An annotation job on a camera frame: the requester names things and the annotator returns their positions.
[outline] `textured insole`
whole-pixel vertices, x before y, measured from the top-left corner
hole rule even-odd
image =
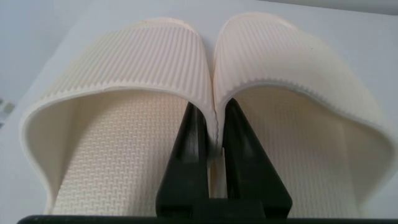
[[[187,101],[149,91],[80,99],[53,214],[155,215]]]
[[[357,217],[342,120],[287,90],[236,97],[293,200],[290,217]]]
[[[290,217],[358,215],[339,117],[285,90],[236,99],[292,196]],[[53,214],[154,216],[186,105],[148,91],[82,98]]]

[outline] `white slipper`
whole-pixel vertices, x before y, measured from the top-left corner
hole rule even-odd
[[[186,23],[154,19],[99,38],[22,119],[46,213],[155,215],[187,101],[215,146],[205,51]]]
[[[290,217],[358,217],[396,170],[397,144],[371,94],[324,42],[277,16],[226,23],[213,86],[218,135],[234,97],[292,196]]]

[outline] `cream slide sandal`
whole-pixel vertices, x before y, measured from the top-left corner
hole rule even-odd
[[[324,42],[277,16],[226,23],[213,86],[218,136],[235,98],[292,197],[290,217],[360,217],[396,170],[393,132],[368,90]]]
[[[187,102],[216,116],[203,44],[175,19],[100,37],[22,119],[22,143],[48,192],[46,213],[155,215]]]

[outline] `white surface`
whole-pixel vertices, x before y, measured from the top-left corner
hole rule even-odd
[[[183,19],[196,28],[205,43],[208,61],[211,62],[215,41],[222,25],[231,16],[246,11],[278,14],[305,32],[322,38],[365,82],[393,125],[398,126],[398,116],[395,116],[398,114],[395,104],[398,82],[398,18],[395,16],[261,1],[95,2],[83,16],[84,21],[70,30],[73,34],[84,32],[87,35],[77,35],[78,38],[68,35],[65,38],[64,44],[46,63],[2,128],[0,179],[6,184],[0,184],[0,223],[15,223],[26,215],[39,214],[44,210],[45,190],[23,155],[19,143],[19,119],[23,111],[65,70],[84,46],[109,29],[115,30],[151,17],[170,16]],[[92,26],[92,30],[86,30],[87,24]],[[389,200],[375,200],[375,217],[382,214],[377,210],[385,212],[396,208],[396,204],[391,204],[398,201],[396,186],[398,177],[378,197],[388,197]],[[394,213],[382,215],[393,217]]]
[[[0,0],[0,97],[18,103],[91,0]]]

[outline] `ribbed strap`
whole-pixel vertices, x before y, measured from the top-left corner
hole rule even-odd
[[[227,102],[256,86],[288,88],[346,118],[391,133],[373,96],[331,48],[272,14],[241,14],[226,23],[216,45],[213,86],[218,142]]]
[[[215,113],[200,36],[182,21],[143,21],[100,37],[36,103],[115,89],[164,91],[196,105],[215,142]]]

